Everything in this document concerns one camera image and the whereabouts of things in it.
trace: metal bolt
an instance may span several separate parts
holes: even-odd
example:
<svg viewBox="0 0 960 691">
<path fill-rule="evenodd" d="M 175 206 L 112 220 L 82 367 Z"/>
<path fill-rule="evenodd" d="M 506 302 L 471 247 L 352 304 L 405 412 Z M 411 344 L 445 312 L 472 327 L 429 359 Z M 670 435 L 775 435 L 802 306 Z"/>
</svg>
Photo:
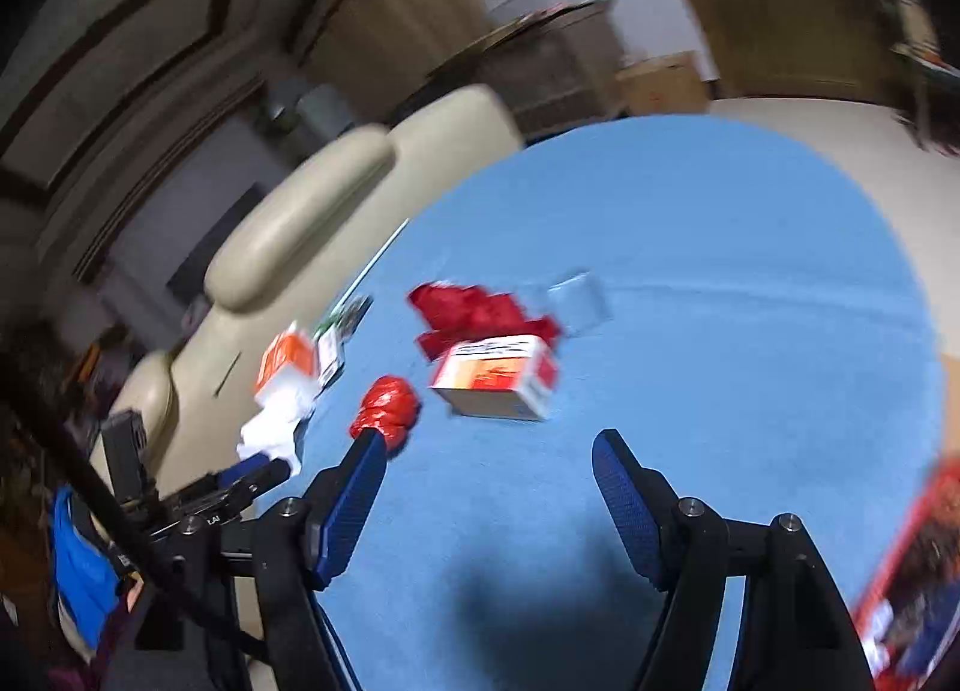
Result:
<svg viewBox="0 0 960 691">
<path fill-rule="evenodd" d="M 282 502 L 280 502 L 280 514 L 289 518 L 293 515 L 296 515 L 296 512 L 299 511 L 299 499 L 296 499 L 293 496 L 288 496 Z"/>
<path fill-rule="evenodd" d="M 190 536 L 192 533 L 197 533 L 204 523 L 206 521 L 200 515 L 187 515 L 184 520 L 181 520 L 181 534 Z"/>
<path fill-rule="evenodd" d="M 800 529 L 803 528 L 803 523 L 800 521 L 800 518 L 793 514 L 793 512 L 784 512 L 779 518 L 776 518 L 776 521 L 784 531 L 790 531 L 790 533 L 800 531 Z"/>
<path fill-rule="evenodd" d="M 677 508 L 688 518 L 699 518 L 704 514 L 704 503 L 700 499 L 694 499 L 692 496 L 686 496 L 677 502 Z"/>
</svg>

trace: beige curtain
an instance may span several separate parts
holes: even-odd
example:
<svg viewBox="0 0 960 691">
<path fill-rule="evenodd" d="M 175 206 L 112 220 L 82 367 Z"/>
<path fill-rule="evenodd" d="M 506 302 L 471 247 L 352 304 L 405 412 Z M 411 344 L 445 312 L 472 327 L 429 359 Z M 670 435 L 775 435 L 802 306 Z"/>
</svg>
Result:
<svg viewBox="0 0 960 691">
<path fill-rule="evenodd" d="M 491 30 L 483 0 L 318 0 L 308 74 L 383 119 L 426 75 Z"/>
</svg>

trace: tiled floor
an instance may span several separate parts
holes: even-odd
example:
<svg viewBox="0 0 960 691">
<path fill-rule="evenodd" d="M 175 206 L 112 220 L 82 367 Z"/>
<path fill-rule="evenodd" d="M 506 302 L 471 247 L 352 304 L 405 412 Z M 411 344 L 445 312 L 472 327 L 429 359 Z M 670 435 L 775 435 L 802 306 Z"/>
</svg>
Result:
<svg viewBox="0 0 960 691">
<path fill-rule="evenodd" d="M 891 109 L 832 100 L 718 100 L 716 116 L 803 141 L 863 187 L 923 280 L 941 348 L 960 357 L 960 160 L 923 152 Z"/>
</svg>

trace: dark stick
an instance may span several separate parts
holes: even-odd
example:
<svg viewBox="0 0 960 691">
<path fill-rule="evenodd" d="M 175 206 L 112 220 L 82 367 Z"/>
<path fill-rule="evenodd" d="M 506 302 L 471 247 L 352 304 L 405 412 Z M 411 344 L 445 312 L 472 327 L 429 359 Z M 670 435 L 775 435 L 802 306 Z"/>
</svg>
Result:
<svg viewBox="0 0 960 691">
<path fill-rule="evenodd" d="M 10 406 L 25 429 L 56 461 L 110 538 L 117 542 L 117 546 L 144 578 L 166 593 L 170 601 L 198 626 L 227 640 L 248 656 L 265 664 L 270 663 L 263 640 L 248 635 L 186 590 L 170 567 L 160 560 L 147 539 L 131 526 L 104 480 L 83 457 L 73 437 L 56 421 L 54 413 L 6 352 L 0 352 L 0 400 Z"/>
</svg>

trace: blue tablecloth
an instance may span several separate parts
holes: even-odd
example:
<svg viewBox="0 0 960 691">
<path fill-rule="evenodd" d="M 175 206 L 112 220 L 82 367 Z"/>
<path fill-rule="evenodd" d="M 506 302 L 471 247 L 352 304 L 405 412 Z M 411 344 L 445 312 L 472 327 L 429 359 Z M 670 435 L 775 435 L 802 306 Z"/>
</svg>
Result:
<svg viewBox="0 0 960 691">
<path fill-rule="evenodd" d="M 533 297 L 580 267 L 613 318 L 563 341 L 551 419 L 451 416 L 407 292 Z M 629 686 L 661 596 L 593 482 L 604 427 L 726 517 L 800 514 L 848 602 L 938 449 L 935 336 L 904 255 L 851 181 L 760 128 L 648 117 L 531 147 L 416 218 L 361 290 L 373 307 L 304 472 L 269 502 L 341 459 L 374 379 L 410 379 L 424 411 L 322 595 L 367 691 Z M 726 688 L 741 596 L 731 581 L 707 688 Z"/>
</svg>

